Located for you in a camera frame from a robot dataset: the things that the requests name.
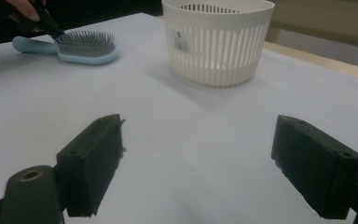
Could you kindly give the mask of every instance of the sticker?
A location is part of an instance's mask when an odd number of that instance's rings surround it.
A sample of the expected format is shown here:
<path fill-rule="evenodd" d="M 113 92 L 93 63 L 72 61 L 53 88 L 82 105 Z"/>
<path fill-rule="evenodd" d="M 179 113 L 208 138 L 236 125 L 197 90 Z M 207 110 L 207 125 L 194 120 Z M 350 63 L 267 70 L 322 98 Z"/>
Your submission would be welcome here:
<path fill-rule="evenodd" d="M 182 51 L 183 53 L 191 53 L 193 50 L 193 38 L 191 34 L 186 34 L 172 30 L 173 48 Z"/>

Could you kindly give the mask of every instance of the hairbrush bristles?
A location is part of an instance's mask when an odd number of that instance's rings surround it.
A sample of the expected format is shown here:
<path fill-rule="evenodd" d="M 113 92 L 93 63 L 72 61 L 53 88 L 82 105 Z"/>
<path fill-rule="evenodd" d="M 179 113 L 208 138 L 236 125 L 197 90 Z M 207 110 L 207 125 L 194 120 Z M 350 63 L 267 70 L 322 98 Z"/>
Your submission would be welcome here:
<path fill-rule="evenodd" d="M 112 34 L 92 31 L 74 31 L 56 39 L 60 53 L 83 57 L 101 57 L 115 50 Z"/>

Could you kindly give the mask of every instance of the dark background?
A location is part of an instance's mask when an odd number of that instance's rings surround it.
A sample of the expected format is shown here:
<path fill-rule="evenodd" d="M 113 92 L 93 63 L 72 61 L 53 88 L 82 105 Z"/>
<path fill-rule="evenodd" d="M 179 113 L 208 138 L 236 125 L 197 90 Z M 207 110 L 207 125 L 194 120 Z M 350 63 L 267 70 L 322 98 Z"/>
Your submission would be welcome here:
<path fill-rule="evenodd" d="M 143 12 L 162 15 L 161 0 L 47 0 L 46 9 L 63 30 L 108 21 Z M 17 30 L 17 23 L 7 18 L 0 22 L 0 43 L 10 42 L 14 36 L 33 37 Z"/>

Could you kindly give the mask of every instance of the white table surface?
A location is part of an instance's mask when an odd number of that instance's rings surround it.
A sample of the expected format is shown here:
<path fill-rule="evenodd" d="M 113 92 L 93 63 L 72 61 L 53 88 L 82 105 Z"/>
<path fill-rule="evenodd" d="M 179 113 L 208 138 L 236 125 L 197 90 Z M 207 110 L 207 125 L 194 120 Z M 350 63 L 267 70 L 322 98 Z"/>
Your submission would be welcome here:
<path fill-rule="evenodd" d="M 162 19 L 80 29 L 114 34 L 119 57 L 90 66 L 0 45 L 0 198 L 12 175 L 55 165 L 92 121 L 118 113 L 128 151 L 98 216 L 69 224 L 352 223 L 353 212 L 319 218 L 270 151 L 280 114 L 358 151 L 358 77 L 263 50 L 253 79 L 217 89 L 170 68 Z"/>

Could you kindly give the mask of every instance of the white plastic basket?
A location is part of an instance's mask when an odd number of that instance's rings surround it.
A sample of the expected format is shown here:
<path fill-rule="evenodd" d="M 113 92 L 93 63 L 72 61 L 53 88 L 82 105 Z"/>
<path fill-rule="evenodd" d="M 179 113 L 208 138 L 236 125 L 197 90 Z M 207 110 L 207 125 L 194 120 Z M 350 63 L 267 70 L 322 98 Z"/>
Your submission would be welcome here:
<path fill-rule="evenodd" d="M 274 4 L 264 0 L 162 0 L 168 53 L 179 74 L 226 87 L 257 68 Z"/>

